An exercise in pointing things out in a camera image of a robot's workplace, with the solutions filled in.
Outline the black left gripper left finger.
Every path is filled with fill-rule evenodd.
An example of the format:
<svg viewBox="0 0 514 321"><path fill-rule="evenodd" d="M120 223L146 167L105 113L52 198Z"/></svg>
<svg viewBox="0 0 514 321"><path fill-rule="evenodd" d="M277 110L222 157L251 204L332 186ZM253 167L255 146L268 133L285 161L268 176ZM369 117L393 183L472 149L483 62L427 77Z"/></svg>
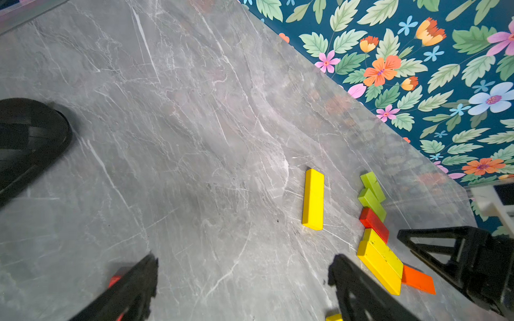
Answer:
<svg viewBox="0 0 514 321"><path fill-rule="evenodd" d="M71 321L144 321L151 314L151 300L157 295L159 260L148 254L111 288L104 291Z"/></svg>

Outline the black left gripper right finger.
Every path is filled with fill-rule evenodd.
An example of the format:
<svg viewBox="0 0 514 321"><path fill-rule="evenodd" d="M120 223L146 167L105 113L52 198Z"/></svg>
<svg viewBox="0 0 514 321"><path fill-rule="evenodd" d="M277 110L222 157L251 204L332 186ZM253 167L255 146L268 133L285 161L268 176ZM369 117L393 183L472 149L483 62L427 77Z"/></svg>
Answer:
<svg viewBox="0 0 514 321"><path fill-rule="evenodd" d="M343 320L417 320L346 255L335 255L328 284L336 289Z"/></svg>

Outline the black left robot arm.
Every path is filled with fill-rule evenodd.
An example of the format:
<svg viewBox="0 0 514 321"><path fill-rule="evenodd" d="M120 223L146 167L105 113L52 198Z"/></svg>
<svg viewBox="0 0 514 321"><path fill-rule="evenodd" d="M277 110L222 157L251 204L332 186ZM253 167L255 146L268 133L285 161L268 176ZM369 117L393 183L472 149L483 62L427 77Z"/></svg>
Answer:
<svg viewBox="0 0 514 321"><path fill-rule="evenodd" d="M62 155L72 138L67 118L26 98L1 101L1 203L10 200ZM147 320L157 295L159 260L147 254L73 320ZM346 320L415 320L416 317L363 273L346 255L329 266Z"/></svg>

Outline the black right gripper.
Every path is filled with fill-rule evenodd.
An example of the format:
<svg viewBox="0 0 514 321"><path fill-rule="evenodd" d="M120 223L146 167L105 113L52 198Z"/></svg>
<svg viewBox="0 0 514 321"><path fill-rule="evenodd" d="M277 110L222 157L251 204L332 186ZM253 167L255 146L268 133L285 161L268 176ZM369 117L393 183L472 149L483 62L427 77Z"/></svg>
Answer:
<svg viewBox="0 0 514 321"><path fill-rule="evenodd" d="M513 240L476 227L400 230L398 240L470 301L513 316Z"/></svg>

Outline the yellow block of h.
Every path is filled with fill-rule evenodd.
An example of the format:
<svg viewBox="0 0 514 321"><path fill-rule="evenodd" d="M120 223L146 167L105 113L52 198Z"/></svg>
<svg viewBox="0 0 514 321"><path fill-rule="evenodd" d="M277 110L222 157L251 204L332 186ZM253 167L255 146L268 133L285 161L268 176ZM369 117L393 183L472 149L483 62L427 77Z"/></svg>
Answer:
<svg viewBox="0 0 514 321"><path fill-rule="evenodd" d="M302 224L315 231L323 230L324 180L315 169L306 172Z"/></svg>

